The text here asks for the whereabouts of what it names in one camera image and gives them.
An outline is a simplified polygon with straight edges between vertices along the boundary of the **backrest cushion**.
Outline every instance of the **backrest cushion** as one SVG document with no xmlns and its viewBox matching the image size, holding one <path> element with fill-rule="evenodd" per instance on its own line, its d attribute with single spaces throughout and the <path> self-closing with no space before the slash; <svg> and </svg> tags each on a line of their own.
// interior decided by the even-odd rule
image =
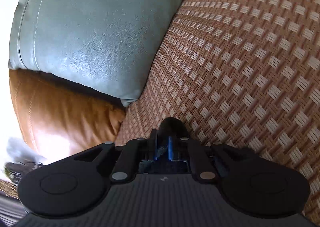
<svg viewBox="0 0 320 227">
<path fill-rule="evenodd" d="M 10 68 L 136 100 L 182 0 L 19 0 Z"/>
</svg>

